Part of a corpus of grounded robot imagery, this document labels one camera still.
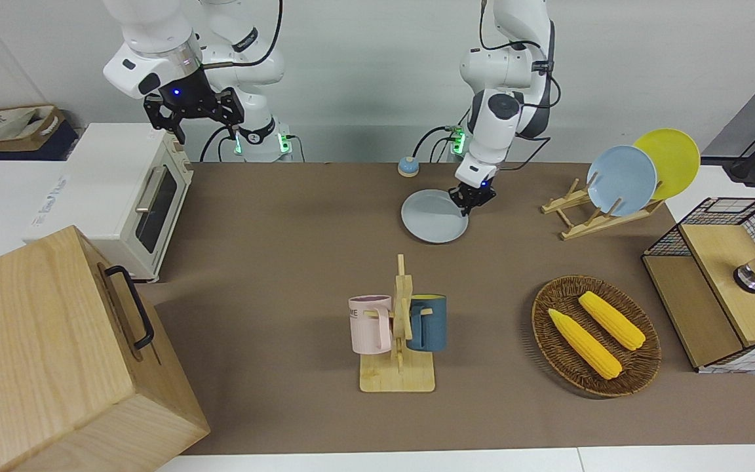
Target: black handle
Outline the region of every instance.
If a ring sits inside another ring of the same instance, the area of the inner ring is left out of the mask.
[[[138,292],[136,290],[136,287],[132,284],[132,277],[130,276],[130,273],[127,272],[126,269],[124,269],[123,266],[120,266],[120,265],[115,265],[113,267],[110,267],[109,269],[106,269],[104,273],[107,274],[107,277],[111,275],[116,275],[116,274],[124,275],[124,281],[126,281],[126,286],[129,287],[130,289],[130,294],[132,295],[132,301],[136,302],[136,308],[138,309],[138,314],[139,316],[142,317],[142,324],[144,325],[144,337],[141,338],[141,340],[135,341],[135,343],[133,343],[132,346],[135,347],[137,350],[142,350],[143,347],[147,346],[153,341],[153,325],[150,324],[150,318],[147,317],[147,310],[144,309],[144,305],[142,304],[142,299],[138,297]]]

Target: mug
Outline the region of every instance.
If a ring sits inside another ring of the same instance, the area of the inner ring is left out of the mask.
[[[392,349],[389,295],[360,295],[348,299],[351,349],[361,355],[377,355]]]
[[[413,295],[410,302],[413,338],[407,347],[414,351],[437,352],[447,346],[447,297]]]

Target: white toaster oven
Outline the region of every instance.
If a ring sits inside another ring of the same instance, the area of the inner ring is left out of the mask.
[[[74,224],[113,265],[154,281],[192,174],[173,134],[149,123],[93,123],[23,240]]]

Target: pink mug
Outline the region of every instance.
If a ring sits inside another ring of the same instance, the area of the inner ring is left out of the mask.
[[[389,295],[362,295],[348,299],[351,349],[361,355],[377,355],[392,349]]]

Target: wooden box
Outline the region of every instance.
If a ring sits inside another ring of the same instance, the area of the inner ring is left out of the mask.
[[[133,290],[74,227],[0,257],[0,471],[153,471],[209,432]]]
[[[755,372],[755,294],[733,280],[755,258],[742,225],[681,224],[689,255],[642,257],[681,343],[701,372]]]

